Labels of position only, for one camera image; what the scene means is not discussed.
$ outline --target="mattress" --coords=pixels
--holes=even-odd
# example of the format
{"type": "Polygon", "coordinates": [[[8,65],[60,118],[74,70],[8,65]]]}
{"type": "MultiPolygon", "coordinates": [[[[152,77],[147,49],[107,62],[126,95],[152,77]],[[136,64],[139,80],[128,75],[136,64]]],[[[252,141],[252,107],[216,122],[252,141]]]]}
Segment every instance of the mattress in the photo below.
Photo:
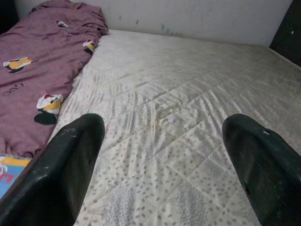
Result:
{"type": "Polygon", "coordinates": [[[264,47],[111,30],[55,134],[97,113],[106,135],[75,225],[258,226],[224,148],[243,113],[301,153],[301,70],[264,47]]]}

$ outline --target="bed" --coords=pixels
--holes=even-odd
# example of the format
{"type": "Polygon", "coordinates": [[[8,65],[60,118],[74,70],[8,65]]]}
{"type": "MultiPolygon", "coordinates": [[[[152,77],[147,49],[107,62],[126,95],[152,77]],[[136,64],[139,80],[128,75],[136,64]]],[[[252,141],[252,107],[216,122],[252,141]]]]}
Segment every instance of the bed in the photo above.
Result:
{"type": "Polygon", "coordinates": [[[301,70],[268,48],[110,30],[73,81],[53,135],[103,117],[75,225],[258,226],[222,142],[243,113],[301,154],[301,70]]]}

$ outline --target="gray speckled pattern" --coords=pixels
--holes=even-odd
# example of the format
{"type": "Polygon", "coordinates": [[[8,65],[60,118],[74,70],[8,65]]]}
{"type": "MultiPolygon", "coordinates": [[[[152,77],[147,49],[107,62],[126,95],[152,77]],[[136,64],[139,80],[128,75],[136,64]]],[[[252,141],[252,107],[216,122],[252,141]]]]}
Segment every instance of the gray speckled pattern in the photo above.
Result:
{"type": "Polygon", "coordinates": [[[271,50],[111,31],[56,133],[84,113],[106,136],[75,225],[258,226],[222,142],[244,113],[301,151],[301,70],[271,50]]]}

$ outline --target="purple comforter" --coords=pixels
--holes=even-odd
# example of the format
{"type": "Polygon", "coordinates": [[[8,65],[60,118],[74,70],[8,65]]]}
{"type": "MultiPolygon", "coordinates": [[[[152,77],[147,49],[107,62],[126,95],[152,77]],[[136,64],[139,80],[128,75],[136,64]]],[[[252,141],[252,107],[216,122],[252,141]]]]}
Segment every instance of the purple comforter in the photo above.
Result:
{"type": "Polygon", "coordinates": [[[43,150],[72,79],[107,32],[100,8],[51,0],[0,35],[0,153],[43,150]]]}

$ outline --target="white quilted mattress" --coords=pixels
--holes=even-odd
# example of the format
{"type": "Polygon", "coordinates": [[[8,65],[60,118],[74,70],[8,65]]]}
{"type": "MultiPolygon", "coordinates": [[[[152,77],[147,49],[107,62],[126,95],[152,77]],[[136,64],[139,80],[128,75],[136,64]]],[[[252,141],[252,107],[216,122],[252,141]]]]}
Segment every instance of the white quilted mattress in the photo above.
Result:
{"type": "Polygon", "coordinates": [[[75,225],[258,226],[222,141],[244,113],[301,151],[301,70],[268,48],[112,31],[63,104],[106,135],[75,225]]]}

